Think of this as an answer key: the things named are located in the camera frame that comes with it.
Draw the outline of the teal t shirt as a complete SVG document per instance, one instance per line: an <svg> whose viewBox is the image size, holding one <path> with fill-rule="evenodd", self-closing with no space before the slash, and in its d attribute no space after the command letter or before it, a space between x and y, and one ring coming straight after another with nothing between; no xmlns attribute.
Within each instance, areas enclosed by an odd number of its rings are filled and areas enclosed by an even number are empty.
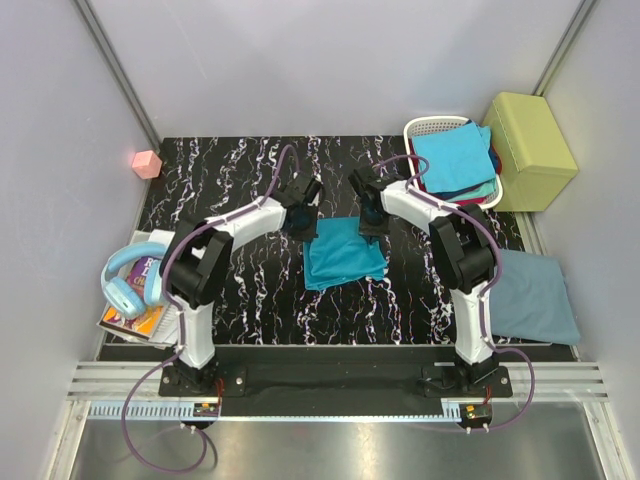
<svg viewBox="0 0 640 480"><path fill-rule="evenodd" d="M378 241L369 243L360 235L358 217L322 218L316 233L303 246L307 290L323 291L363 278L384 279L387 261Z"/></svg>

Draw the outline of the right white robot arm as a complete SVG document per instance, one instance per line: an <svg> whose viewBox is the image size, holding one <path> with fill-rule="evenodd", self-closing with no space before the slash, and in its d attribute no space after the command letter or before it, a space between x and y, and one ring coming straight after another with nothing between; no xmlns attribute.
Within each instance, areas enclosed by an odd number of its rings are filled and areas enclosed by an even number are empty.
<svg viewBox="0 0 640 480"><path fill-rule="evenodd" d="M359 234L369 243L389 233L398 217L429 236L433 265L454 305L456 341L452 367L441 374L444 389L466 396L486 389L499 361L492 339L489 297L502 273L497 243L481 207L456 207L397 175L381 176L371 166L348 175L360 208Z"/></svg>

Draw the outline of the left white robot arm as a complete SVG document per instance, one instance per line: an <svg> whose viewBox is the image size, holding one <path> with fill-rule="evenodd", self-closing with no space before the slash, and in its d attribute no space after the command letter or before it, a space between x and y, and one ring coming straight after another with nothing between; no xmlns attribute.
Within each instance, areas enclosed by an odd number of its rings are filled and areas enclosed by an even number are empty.
<svg viewBox="0 0 640 480"><path fill-rule="evenodd" d="M320 178L300 172L230 213L179 224L160 267L163 294L178 314L175 354L163 368L169 387L203 396L222 384L211 333L213 303L221 295L232 253L278 231L294 241L313 241L324 197Z"/></svg>

